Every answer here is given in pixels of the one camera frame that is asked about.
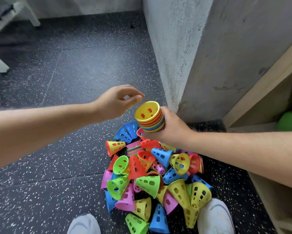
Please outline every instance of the forearm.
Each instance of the forearm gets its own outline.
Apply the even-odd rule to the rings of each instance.
[[[0,168],[99,121],[94,103],[0,111]]]
[[[191,132],[180,148],[292,187],[292,132]]]

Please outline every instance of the hand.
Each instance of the hand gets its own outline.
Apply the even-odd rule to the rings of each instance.
[[[122,116],[126,110],[142,101],[145,97],[140,91],[130,85],[112,87],[92,102],[97,108],[100,121],[106,121]]]
[[[157,140],[175,148],[182,148],[192,130],[168,107],[161,107],[166,121],[165,129],[159,132],[143,134],[146,139]]]

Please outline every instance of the blue cone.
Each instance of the blue cone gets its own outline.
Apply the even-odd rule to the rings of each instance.
[[[190,175],[190,179],[191,179],[192,183],[194,183],[194,182],[200,182],[200,183],[206,185],[206,187],[208,187],[209,189],[213,189],[213,186],[211,186],[208,183],[206,183],[203,179],[201,179],[196,174],[191,174]]]
[[[127,133],[123,126],[118,130],[113,139],[127,143],[130,143],[132,141],[132,137]]]
[[[131,122],[127,122],[123,125],[126,130],[128,131],[129,135],[132,137],[132,139],[136,139],[137,138],[137,121],[131,121]]]
[[[108,212],[110,213],[114,208],[115,208],[115,204],[117,203],[117,200],[114,199],[109,191],[105,191],[105,196],[106,196],[106,203],[107,203],[107,209],[108,209]]]
[[[167,226],[167,216],[164,207],[161,204],[157,204],[153,219],[151,220],[149,230],[158,233],[170,233]]]
[[[172,167],[170,167],[170,169],[167,171],[167,173],[163,176],[164,183],[167,185],[169,185],[172,182],[179,180],[179,179],[184,179],[186,181],[187,178],[188,178],[187,173],[180,176],[180,175],[176,174],[174,168],[172,168]]]
[[[151,154],[153,156],[155,156],[155,158],[162,164],[164,165],[166,168],[169,165],[169,158],[171,156],[171,154],[173,153],[173,150],[168,150],[165,151],[164,149],[156,149],[153,148],[151,150]]]
[[[123,175],[117,175],[117,174],[114,174],[112,173],[112,176],[111,176],[111,180],[114,180],[114,179],[117,179],[118,177],[122,177]]]

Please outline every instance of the sneaker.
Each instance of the sneaker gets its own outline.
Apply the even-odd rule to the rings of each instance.
[[[100,227],[92,214],[85,213],[72,220],[67,234],[100,234]]]
[[[227,206],[216,198],[212,198],[201,208],[197,225],[199,234],[235,234]]]

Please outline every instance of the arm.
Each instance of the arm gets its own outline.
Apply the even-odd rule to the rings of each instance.
[[[292,187],[292,132],[198,133],[167,107],[163,131],[143,137],[237,166]]]
[[[67,133],[119,117],[144,96],[132,86],[122,85],[88,104],[0,111],[0,168]]]

